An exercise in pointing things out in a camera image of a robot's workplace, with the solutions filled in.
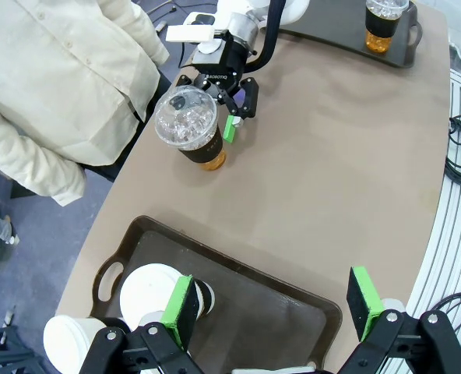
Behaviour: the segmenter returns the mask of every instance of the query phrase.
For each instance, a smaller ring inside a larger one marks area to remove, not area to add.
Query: black pants
[[[156,92],[154,93],[154,96],[151,99],[151,101],[147,104],[146,120],[143,122],[141,121],[137,113],[134,114],[134,116],[139,121],[139,125],[137,126],[137,130],[135,131],[135,135],[132,138],[132,140],[130,140],[130,143],[126,145],[126,147],[120,153],[120,156],[116,159],[116,161],[113,164],[104,165],[104,166],[90,166],[90,165],[82,164],[82,166],[85,169],[89,169],[93,171],[94,173],[97,173],[98,175],[102,175],[108,181],[114,182],[116,177],[118,177],[118,173],[123,167],[123,164],[125,163],[125,161],[127,161],[127,157],[132,151],[132,148],[135,146],[137,139],[139,138],[140,134],[143,132],[144,128],[146,127],[146,123],[151,118],[151,115],[153,115],[154,107],[156,106],[158,100],[160,99],[160,97],[164,95],[165,92],[168,91],[168,89],[170,88],[170,85],[171,85],[171,82],[167,79],[166,76],[163,75],[162,72],[160,72],[160,82],[158,83],[158,88]]]

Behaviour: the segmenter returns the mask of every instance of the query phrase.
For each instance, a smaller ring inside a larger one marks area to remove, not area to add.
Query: metal screw
[[[387,320],[388,322],[395,322],[395,321],[398,320],[398,318],[399,318],[399,317],[398,317],[397,314],[394,313],[394,312],[388,313],[388,315],[386,316],[386,320]]]
[[[428,322],[429,323],[437,323],[438,322],[438,316],[436,314],[430,314],[428,316]]]

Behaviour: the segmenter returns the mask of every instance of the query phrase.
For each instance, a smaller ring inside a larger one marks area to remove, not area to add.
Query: brown tray
[[[98,295],[100,282],[115,263],[125,270],[104,302]],[[274,370],[307,362],[321,368],[341,325],[341,310],[334,302],[239,263],[148,217],[131,223],[118,251],[97,273],[90,315],[121,316],[121,285],[147,263],[165,263],[207,282],[215,291],[214,309],[197,322],[189,345],[203,372]]]
[[[411,41],[410,30],[416,29]],[[396,68],[414,65],[417,45],[423,28],[417,21],[417,7],[409,2],[385,54],[369,51],[365,46],[365,0],[315,0],[297,21],[281,26],[280,31],[306,37],[346,49]]]

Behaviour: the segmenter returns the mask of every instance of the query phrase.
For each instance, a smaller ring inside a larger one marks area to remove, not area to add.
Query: cup lid
[[[171,87],[154,108],[154,128],[172,146],[197,142],[211,131],[217,116],[215,100],[194,86]]]

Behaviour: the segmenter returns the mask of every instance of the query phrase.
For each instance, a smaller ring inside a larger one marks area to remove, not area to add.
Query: beige shirt
[[[66,205],[112,164],[168,58],[130,0],[0,0],[0,170]]]

